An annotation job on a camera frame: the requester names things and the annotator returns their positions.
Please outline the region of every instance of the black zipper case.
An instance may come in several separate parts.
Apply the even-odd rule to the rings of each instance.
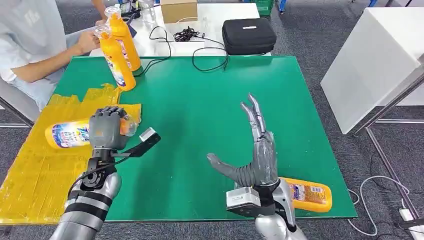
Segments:
[[[274,49],[276,33],[266,18],[226,20],[222,39],[229,55],[265,54]]]

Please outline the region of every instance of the detergent bottle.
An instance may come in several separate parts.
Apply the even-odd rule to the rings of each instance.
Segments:
[[[129,69],[133,72],[141,69],[142,63],[134,46],[130,29],[121,18],[121,9],[116,6],[109,6],[104,10],[104,14],[108,17],[110,31],[122,48],[122,54]]]
[[[89,119],[53,124],[45,129],[47,142],[55,149],[66,149],[90,144]],[[129,115],[120,119],[120,134],[133,136],[138,124]]]
[[[290,186],[295,209],[326,213],[332,208],[333,199],[328,186],[287,177],[281,177],[281,179],[284,179]]]
[[[121,52],[121,46],[111,34],[110,28],[107,25],[96,26],[94,34],[100,40],[100,48],[118,87],[123,91],[133,89],[136,86],[136,79]]]

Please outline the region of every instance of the white shirt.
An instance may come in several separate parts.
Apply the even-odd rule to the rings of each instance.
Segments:
[[[64,25],[55,0],[3,0],[0,14],[0,77],[13,68],[51,58],[66,50]]]

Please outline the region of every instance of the white table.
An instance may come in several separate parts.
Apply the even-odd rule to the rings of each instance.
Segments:
[[[164,40],[150,40],[149,34],[155,26],[166,28],[168,41],[174,41],[173,34],[186,29],[187,26],[196,31],[205,33],[205,37],[223,43],[222,26],[225,20],[231,19],[254,19],[259,18],[258,9],[255,3],[198,3],[197,22],[180,22],[164,24],[162,9],[160,6],[154,7],[156,13],[156,24],[149,24],[143,19],[135,19],[131,26],[137,31],[134,37],[135,48],[141,57],[166,57],[169,55],[169,48]],[[152,37],[165,37],[162,29],[156,29]],[[190,42],[171,42],[172,56],[192,56],[193,52],[203,47],[220,47],[221,45],[208,41],[194,39]],[[219,49],[203,49],[196,55],[224,56],[225,52]],[[100,49],[93,50],[90,56],[103,56]]]
[[[423,73],[424,7],[366,8],[321,81],[343,134]],[[424,105],[424,85],[399,105]]]

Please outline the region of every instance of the lying bottle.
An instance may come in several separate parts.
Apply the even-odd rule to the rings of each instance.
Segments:
[[[138,124],[130,115],[120,119],[120,134],[128,137],[137,131]],[[89,119],[53,124],[45,132],[48,144],[55,149],[66,149],[90,144]]]
[[[281,177],[291,189],[293,206],[316,213],[326,213],[333,205],[331,190],[328,186],[298,179]]]
[[[104,58],[118,87],[123,91],[133,89],[136,86],[136,79],[127,65],[121,46],[111,34],[110,28],[107,25],[96,26],[94,34],[100,40],[100,49],[103,51]]]

